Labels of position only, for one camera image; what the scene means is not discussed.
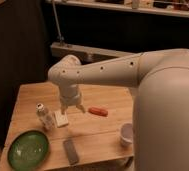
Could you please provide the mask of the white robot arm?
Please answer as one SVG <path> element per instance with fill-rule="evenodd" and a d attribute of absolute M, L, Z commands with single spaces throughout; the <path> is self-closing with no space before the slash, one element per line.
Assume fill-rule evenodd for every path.
<path fill-rule="evenodd" d="M 136 88 L 135 171 L 189 171 L 189 49 L 136 53 L 82 65 L 67 55 L 48 71 L 63 109 L 81 102 L 80 84 Z"/>

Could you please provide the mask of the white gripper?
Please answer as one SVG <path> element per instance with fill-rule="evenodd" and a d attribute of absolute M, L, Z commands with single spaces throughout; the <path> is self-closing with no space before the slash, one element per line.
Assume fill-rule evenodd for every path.
<path fill-rule="evenodd" d="M 66 85 L 60 86 L 60 101 L 63 105 L 61 105 L 61 114 L 65 114 L 67 110 L 67 106 L 74 106 L 81 110 L 83 113 L 86 112 L 84 106 L 81 103 L 81 92 L 78 85 Z"/>

